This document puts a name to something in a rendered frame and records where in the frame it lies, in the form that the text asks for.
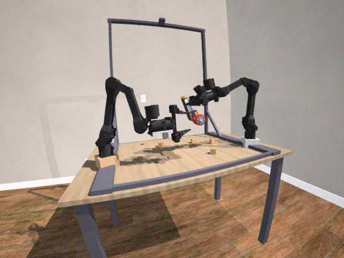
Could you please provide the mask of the grey metal overhead frame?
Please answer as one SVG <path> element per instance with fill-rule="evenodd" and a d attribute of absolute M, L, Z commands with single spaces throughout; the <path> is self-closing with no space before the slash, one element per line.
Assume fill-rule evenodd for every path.
<path fill-rule="evenodd" d="M 201 42 L 202 42 L 202 65 L 203 65 L 203 79 L 207 80 L 207 58 L 206 58 L 206 46 L 205 46 L 205 29 L 200 29 L 196 27 L 189 27 L 189 26 L 182 26 L 177 24 L 169 24 L 164 23 L 158 24 L 158 22 L 153 21 L 142 21 L 142 20 L 126 20 L 126 19 L 116 19 L 116 18 L 108 18 L 108 31 L 109 31 L 109 52 L 110 52 L 110 77 L 113 77 L 113 67 L 112 67 L 112 36 L 111 36 L 111 23 L 113 24 L 134 24 L 134 25 L 142 25 L 142 26 L 155 26 L 155 27 L 166 27 L 171 29 L 180 29 L 180 30 L 188 30 L 193 32 L 200 32 L 201 33 Z M 208 105 L 204 106 L 204 129 L 205 134 L 208 132 L 208 118 L 211 121 L 216 133 L 218 136 L 221 136 L 212 116 L 208 111 Z M 114 120 L 113 126 L 117 129 L 117 118 L 116 118 L 116 111 L 114 111 Z M 117 150 L 117 143 L 118 143 L 118 132 L 115 132 L 116 136 L 114 136 L 114 150 Z M 118 143 L 119 144 L 119 143 Z"/>

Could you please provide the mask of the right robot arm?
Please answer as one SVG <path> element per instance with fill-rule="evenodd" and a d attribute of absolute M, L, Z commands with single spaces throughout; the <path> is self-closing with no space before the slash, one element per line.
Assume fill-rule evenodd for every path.
<path fill-rule="evenodd" d="M 136 133 L 143 134 L 148 129 L 149 131 L 147 133 L 150 136 L 153 136 L 153 132 L 162 131 L 160 119 L 151 121 L 152 119 L 157 119 L 159 117 L 159 105 L 145 106 L 146 118 L 144 119 L 140 113 L 134 90 L 131 87 L 126 87 L 126 85 L 123 85 L 120 80 L 114 77 L 109 78 L 105 81 L 107 101 L 105 106 L 104 124 L 100 130 L 99 139 L 95 142 L 99 149 L 99 156 L 101 158 L 114 156 L 111 142 L 114 136 L 116 136 L 116 128 L 113 126 L 113 120 L 116 98 L 119 92 L 126 95 L 126 99 L 133 116 L 133 126 Z"/>

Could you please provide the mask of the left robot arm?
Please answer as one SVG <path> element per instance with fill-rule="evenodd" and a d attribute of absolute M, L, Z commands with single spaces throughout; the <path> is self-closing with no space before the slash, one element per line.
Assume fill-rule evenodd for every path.
<path fill-rule="evenodd" d="M 225 88 L 215 86 L 214 78 L 209 78 L 203 81 L 204 86 L 197 85 L 194 87 L 194 91 L 197 95 L 204 94 L 204 90 L 212 90 L 209 93 L 210 98 L 214 100 L 214 102 L 218 102 L 219 97 L 226 97 L 232 90 L 235 88 L 243 85 L 246 87 L 248 92 L 248 102 L 247 102 L 247 109 L 245 117 L 242 117 L 242 125 L 245 130 L 245 138 L 246 139 L 256 139 L 255 138 L 255 131 L 257 131 L 258 127 L 255 125 L 255 118 L 254 118 L 254 106 L 255 106 L 255 95 L 259 89 L 259 83 L 256 80 L 251 80 L 246 77 L 240 78 L 239 80 L 235 81 L 233 84 L 229 84 Z M 215 89 L 214 89 L 215 88 Z M 206 94 L 206 93 L 205 93 Z"/>

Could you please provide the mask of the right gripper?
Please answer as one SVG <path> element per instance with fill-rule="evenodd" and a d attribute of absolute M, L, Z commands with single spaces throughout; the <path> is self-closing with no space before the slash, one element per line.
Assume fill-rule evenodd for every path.
<path fill-rule="evenodd" d="M 174 129 L 173 133 L 171 134 L 171 138 L 172 138 L 172 141 L 174 141 L 175 143 L 178 143 L 180 142 L 180 139 L 182 138 L 182 136 L 186 134 L 188 131 L 190 131 L 191 129 L 177 131 L 176 114 L 190 114 L 190 113 L 179 110 L 177 105 L 172 105 L 172 106 L 170 105 L 169 112 L 171 113 L 172 118 L 161 119 L 162 131 Z"/>

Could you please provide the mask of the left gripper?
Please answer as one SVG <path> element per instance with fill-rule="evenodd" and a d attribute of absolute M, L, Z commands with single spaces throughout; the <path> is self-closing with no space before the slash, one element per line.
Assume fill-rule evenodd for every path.
<path fill-rule="evenodd" d="M 188 103 L 186 103 L 186 105 L 190 105 L 190 106 L 200 106 L 202 104 L 202 106 L 205 106 L 208 104 L 208 102 L 210 102 L 211 98 L 209 93 L 206 92 L 206 94 L 202 94 L 202 95 L 196 95 L 196 96 L 189 96 L 189 101 Z"/>

